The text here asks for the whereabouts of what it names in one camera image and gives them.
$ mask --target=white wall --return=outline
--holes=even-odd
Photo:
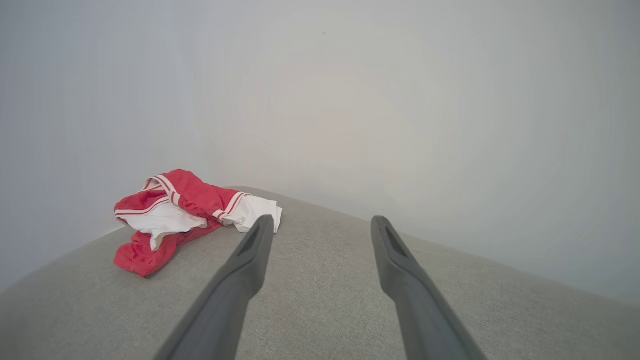
[[[183,167],[640,305],[637,3],[25,4],[0,25],[2,284]]]
[[[640,7],[175,7],[209,175],[640,305]]]
[[[168,7],[0,5],[0,291],[120,227],[148,176],[202,166]]]

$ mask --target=white stripe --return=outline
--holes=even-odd
[[[144,215],[147,215],[147,214],[151,213],[153,210],[157,209],[160,205],[164,205],[164,204],[171,204],[171,202],[169,202],[169,200],[162,201],[161,203],[156,204],[155,206],[149,208],[150,210],[149,210],[148,213],[140,213],[140,214],[137,214],[137,213],[119,213],[119,214],[116,214],[116,218],[125,218],[125,217],[133,217],[133,216],[137,216],[137,217],[138,216],[144,216]]]
[[[175,188],[173,187],[173,184],[171,184],[171,181],[169,181],[169,179],[167,179],[165,176],[158,175],[158,176],[156,176],[156,178],[164,180],[166,182],[166,185],[169,186],[169,191],[171,191],[173,193],[176,192]]]
[[[158,205],[160,202],[165,201],[165,200],[169,200],[169,197],[165,196],[165,197],[161,197],[160,199],[157,199],[156,202],[153,203],[153,205],[149,206],[148,208],[144,209],[144,210],[133,210],[133,209],[116,209],[115,213],[116,214],[120,214],[120,213],[144,213],[146,211],[148,211],[150,208],[153,208],[155,205]]]
[[[140,190],[141,192],[145,191],[148,188],[152,188],[154,186],[157,186],[157,180],[155,180],[153,177],[150,177],[149,179],[147,179],[147,181],[148,181],[148,184],[145,184],[145,187],[142,188],[142,190]]]
[[[231,201],[229,202],[229,204],[227,205],[227,209],[225,210],[226,213],[229,213],[229,211],[231,211],[231,208],[233,208],[234,204],[236,203],[236,200],[240,197],[245,195],[246,193],[244,192],[237,192],[232,198]]]

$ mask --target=gray couch cushion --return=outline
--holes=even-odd
[[[369,223],[274,193],[284,208],[238,359],[403,359]],[[142,279],[117,268],[115,231],[0,295],[3,359],[150,359],[243,235],[223,228]],[[489,359],[639,359],[640,310],[507,266],[403,239]]]

